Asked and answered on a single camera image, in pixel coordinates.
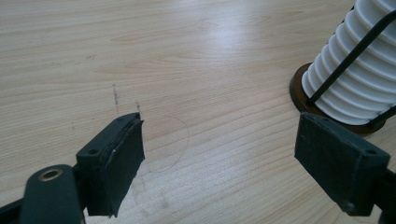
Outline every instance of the white corrugated tube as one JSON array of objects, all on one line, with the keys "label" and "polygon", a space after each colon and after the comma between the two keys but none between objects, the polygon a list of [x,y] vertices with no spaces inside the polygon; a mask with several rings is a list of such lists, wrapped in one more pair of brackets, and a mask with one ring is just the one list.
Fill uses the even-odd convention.
[{"label": "white corrugated tube", "polygon": [[[396,9],[396,0],[357,0],[303,75],[311,97],[373,26]],[[348,67],[315,102],[329,117],[362,125],[396,105],[396,22]]]}]

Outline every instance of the wooden table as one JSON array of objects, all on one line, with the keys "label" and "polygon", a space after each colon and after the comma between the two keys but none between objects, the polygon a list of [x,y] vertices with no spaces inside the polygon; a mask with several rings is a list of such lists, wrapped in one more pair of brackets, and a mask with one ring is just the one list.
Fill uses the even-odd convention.
[{"label": "wooden table", "polygon": [[[88,223],[376,223],[293,157],[289,82],[352,0],[0,3],[0,205],[139,111],[146,160],[118,218]],[[391,154],[396,119],[367,139]]]}]

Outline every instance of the pencil mark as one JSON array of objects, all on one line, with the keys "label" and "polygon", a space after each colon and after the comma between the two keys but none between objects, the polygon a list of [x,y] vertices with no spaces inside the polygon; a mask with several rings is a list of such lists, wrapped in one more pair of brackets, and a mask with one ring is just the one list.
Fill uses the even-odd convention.
[{"label": "pencil mark", "polygon": [[93,55],[85,57],[85,59],[95,59],[96,56],[97,56],[96,54],[93,54]]},{"label": "pencil mark", "polygon": [[190,142],[190,130],[189,130],[189,126],[187,126],[186,122],[184,122],[182,119],[178,119],[178,118],[175,118],[175,117],[172,117],[172,116],[166,116],[166,117],[171,118],[171,119],[176,119],[176,120],[178,120],[178,121],[180,121],[181,123],[184,124],[184,126],[186,127],[185,129],[187,130],[187,142],[186,142],[186,146],[184,146],[184,149],[181,152],[180,156],[177,158],[177,160],[171,166],[169,166],[168,168],[166,168],[164,170],[161,170],[161,171],[152,172],[154,174],[155,173],[163,173],[165,171],[170,170],[172,167],[174,167],[180,161],[180,159],[183,157],[184,153],[187,151],[187,148],[188,148],[189,142]]},{"label": "pencil mark", "polygon": [[114,105],[116,106],[117,115],[120,116],[119,111],[119,94],[116,91],[116,84],[113,84]]},{"label": "pencil mark", "polygon": [[143,185],[143,190],[146,190],[146,181],[145,178],[142,177],[142,185]]},{"label": "pencil mark", "polygon": [[139,112],[139,114],[141,115],[142,111],[140,111],[140,104],[137,100],[136,100],[136,109],[137,109],[137,112]]}]

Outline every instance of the wood grain surface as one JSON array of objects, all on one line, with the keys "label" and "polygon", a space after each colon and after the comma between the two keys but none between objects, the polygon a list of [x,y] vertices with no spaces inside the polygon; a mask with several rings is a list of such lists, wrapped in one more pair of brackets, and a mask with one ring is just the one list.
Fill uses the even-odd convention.
[{"label": "wood grain surface", "polygon": [[[146,160],[119,217],[88,223],[376,223],[293,157],[289,82],[352,0],[0,2],[0,206],[140,112]],[[367,139],[393,158],[396,119]]]}]

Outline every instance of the round hole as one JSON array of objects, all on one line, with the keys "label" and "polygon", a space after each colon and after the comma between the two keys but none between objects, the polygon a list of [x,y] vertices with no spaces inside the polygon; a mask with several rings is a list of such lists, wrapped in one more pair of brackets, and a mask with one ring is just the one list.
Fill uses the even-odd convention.
[{"label": "round hole", "polygon": [[94,154],[98,153],[98,149],[90,149],[88,151],[88,153],[90,153],[91,155],[94,155]]},{"label": "round hole", "polygon": [[41,174],[38,179],[41,181],[50,181],[57,178],[63,173],[61,169],[51,169]]},{"label": "round hole", "polygon": [[369,149],[369,150],[367,150],[366,152],[367,152],[368,154],[371,154],[371,155],[375,155],[375,154],[376,154],[376,151],[373,150],[373,149]]}]

